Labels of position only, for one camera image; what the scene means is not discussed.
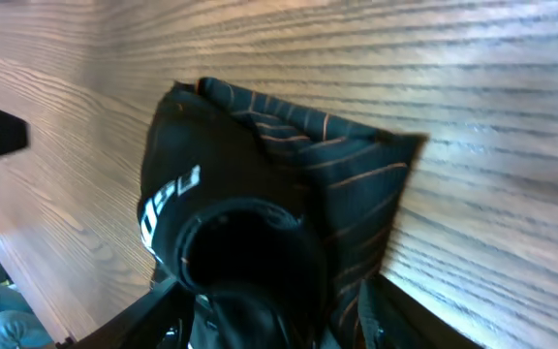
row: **jeans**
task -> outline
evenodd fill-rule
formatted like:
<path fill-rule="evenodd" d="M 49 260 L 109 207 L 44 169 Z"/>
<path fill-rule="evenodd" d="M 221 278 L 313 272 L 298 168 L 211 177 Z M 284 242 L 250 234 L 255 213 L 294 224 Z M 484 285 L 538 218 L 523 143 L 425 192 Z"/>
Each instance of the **jeans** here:
<path fill-rule="evenodd" d="M 0 285 L 0 349 L 41 347 L 51 338 L 23 296 Z"/>

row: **wood grain surface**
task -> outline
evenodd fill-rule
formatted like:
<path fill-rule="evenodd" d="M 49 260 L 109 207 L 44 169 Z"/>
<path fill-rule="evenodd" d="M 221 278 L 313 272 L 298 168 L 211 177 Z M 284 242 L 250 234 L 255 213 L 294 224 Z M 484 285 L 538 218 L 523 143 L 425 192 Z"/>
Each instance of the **wood grain surface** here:
<path fill-rule="evenodd" d="M 430 136 L 382 272 L 475 342 L 558 348 L 558 1 L 0 3 L 0 256 L 56 340 L 147 290 L 144 134 L 215 76 Z"/>

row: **black striped cloth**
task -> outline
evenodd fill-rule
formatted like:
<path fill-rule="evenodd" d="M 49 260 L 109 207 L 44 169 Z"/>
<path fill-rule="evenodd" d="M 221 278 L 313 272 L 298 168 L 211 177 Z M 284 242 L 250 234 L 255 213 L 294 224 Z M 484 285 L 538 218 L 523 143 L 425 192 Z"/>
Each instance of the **black striped cloth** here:
<path fill-rule="evenodd" d="M 277 171 L 305 194 L 328 259 L 328 325 L 342 348 L 355 347 L 359 285 L 381 268 L 423 137 L 395 135 L 218 79 L 200 79 L 195 92 L 255 133 Z"/>

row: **folded black garment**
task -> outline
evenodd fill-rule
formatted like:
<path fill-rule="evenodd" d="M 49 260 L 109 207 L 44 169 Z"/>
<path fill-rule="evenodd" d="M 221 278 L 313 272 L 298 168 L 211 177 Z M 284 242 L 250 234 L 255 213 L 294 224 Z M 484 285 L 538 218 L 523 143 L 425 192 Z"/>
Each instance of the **folded black garment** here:
<path fill-rule="evenodd" d="M 357 313 L 360 283 L 378 274 L 381 268 L 398 201 L 423 138 L 396 135 L 210 78 L 200 79 L 195 86 L 177 83 L 159 105 L 157 115 L 160 113 L 216 120 L 221 119 L 216 116 L 218 113 L 226 114 L 236 121 L 240 130 L 233 130 L 230 122 L 222 120 L 213 125 L 225 122 L 225 126 L 219 125 L 202 137 L 221 138 L 221 127 L 252 136 L 251 142 L 240 138 L 233 143 L 222 140 L 228 145 L 212 150 L 213 154 L 225 154 L 219 156 L 217 166 L 226 168 L 225 186 L 229 187 L 218 185 L 216 189 L 224 197 L 231 192 L 249 191 L 252 196 L 279 198 L 281 203 L 276 204 L 285 207 L 289 216 L 298 217 L 302 213 L 307 217 L 325 252 L 327 290 L 326 297 L 321 298 L 325 300 L 322 311 L 325 326 L 330 327 L 342 348 L 355 347 L 362 333 Z M 153 129 L 148 137 L 146 157 L 153 154 L 150 143 Z M 184 135 L 181 130 L 176 134 L 180 136 L 173 141 L 180 143 L 179 146 L 185 147 L 186 142 L 202 143 L 200 139 L 187 139 L 192 136 Z M 252 155 L 261 164 L 256 167 L 256 175 L 239 173 L 233 160 L 225 161 L 233 159 L 237 151 L 257 153 Z M 145 218 L 143 206 L 161 187 L 180 190 L 181 187 L 169 189 L 164 185 L 177 179 L 189 182 L 185 183 L 186 187 L 196 177 L 196 160 L 187 158 L 186 154 L 159 156 L 177 158 L 181 169 L 156 169 L 156 164 L 161 162 L 144 161 L 139 216 Z M 230 178 L 235 175 L 247 180 L 232 183 Z M 245 189 L 264 187 L 265 182 L 272 183 L 272 187 L 257 192 L 257 189 Z M 177 243 L 165 239 L 165 233 L 158 232 L 151 246 L 164 249 L 156 253 L 171 272 L 174 264 L 190 263 L 171 260 L 170 250 Z M 163 256 L 169 256 L 170 260 L 165 261 Z M 295 251 L 294 260 L 301 259 L 302 255 Z M 308 289 L 314 288 L 316 282 L 311 281 Z M 293 286 L 298 290 L 301 285 Z"/>

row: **blue jeans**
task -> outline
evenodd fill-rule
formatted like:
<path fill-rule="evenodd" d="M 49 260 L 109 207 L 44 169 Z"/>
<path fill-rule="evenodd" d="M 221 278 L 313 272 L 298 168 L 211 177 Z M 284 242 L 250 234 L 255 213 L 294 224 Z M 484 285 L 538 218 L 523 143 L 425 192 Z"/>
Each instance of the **blue jeans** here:
<path fill-rule="evenodd" d="M 41 347 L 51 338 L 23 296 L 0 285 L 0 349 Z"/>

